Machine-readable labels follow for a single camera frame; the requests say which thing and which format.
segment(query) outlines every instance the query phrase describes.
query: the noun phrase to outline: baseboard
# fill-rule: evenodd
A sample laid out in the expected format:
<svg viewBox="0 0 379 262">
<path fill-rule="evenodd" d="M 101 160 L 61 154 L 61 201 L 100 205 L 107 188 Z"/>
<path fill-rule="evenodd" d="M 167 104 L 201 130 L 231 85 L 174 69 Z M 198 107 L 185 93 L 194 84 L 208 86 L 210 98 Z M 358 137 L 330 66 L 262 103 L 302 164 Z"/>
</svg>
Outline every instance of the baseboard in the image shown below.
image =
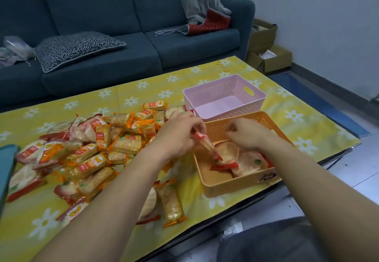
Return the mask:
<svg viewBox="0 0 379 262">
<path fill-rule="evenodd" d="M 355 108 L 367 113 L 368 115 L 379 119 L 379 105 L 374 101 L 369 101 L 343 87 L 340 85 L 323 78 L 322 76 L 310 71 L 298 65 L 297 63 L 292 63 L 289 68 L 290 71 L 296 73 L 298 76 L 306 79 L 307 81 L 323 88 L 324 90 L 330 92 L 336 97 L 346 101 Z"/>
</svg>

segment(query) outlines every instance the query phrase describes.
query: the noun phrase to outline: sofa armrest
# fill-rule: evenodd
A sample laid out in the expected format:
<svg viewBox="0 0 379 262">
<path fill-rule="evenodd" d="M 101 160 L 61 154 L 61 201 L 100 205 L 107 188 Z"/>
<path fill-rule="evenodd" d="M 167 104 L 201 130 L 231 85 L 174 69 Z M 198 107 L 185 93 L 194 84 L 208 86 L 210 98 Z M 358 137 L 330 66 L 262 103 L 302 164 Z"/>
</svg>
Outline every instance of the sofa armrest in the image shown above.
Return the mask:
<svg viewBox="0 0 379 262">
<path fill-rule="evenodd" d="M 243 61 L 248 52 L 251 28 L 253 27 L 255 4 L 250 0 L 220 0 L 225 8 L 232 11 L 230 21 L 231 29 L 239 30 L 239 55 L 237 57 Z"/>
</svg>

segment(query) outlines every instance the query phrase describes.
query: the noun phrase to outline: person's right hand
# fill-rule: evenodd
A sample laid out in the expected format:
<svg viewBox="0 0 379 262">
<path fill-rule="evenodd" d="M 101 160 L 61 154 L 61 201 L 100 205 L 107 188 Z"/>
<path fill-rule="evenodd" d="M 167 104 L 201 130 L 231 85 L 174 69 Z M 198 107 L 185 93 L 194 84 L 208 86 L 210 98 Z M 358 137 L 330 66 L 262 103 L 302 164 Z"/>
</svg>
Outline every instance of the person's right hand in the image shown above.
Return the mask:
<svg viewBox="0 0 379 262">
<path fill-rule="evenodd" d="M 236 118 L 229 122 L 226 136 L 238 146 L 253 151 L 264 151 L 270 144 L 280 139 L 267 127 L 255 120 Z"/>
</svg>

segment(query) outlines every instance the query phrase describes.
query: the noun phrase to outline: sofa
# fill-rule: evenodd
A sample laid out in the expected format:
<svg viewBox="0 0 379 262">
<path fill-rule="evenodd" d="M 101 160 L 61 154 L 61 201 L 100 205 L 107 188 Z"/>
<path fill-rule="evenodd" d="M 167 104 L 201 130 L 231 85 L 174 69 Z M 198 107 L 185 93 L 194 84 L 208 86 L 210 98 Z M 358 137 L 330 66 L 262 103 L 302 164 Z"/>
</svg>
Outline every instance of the sofa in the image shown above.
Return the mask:
<svg viewBox="0 0 379 262">
<path fill-rule="evenodd" d="M 43 73 L 38 59 L 0 68 L 0 111 L 31 106 L 235 55 L 245 60 L 255 6 L 221 0 L 230 28 L 197 36 L 155 32 L 186 24 L 180 0 L 0 0 L 0 40 L 16 35 L 31 47 L 43 39 L 97 31 L 126 43 Z"/>
</svg>

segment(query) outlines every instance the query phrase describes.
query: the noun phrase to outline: gray pillow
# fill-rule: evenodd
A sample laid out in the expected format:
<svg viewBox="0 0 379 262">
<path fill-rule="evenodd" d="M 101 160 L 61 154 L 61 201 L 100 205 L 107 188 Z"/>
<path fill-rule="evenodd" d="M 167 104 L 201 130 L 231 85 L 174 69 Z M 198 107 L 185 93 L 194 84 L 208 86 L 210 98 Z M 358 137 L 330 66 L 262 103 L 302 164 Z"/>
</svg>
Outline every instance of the gray pillow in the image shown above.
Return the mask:
<svg viewBox="0 0 379 262">
<path fill-rule="evenodd" d="M 86 55 L 118 49 L 126 43 L 98 32 L 82 32 L 44 39 L 35 48 L 44 73 Z"/>
</svg>

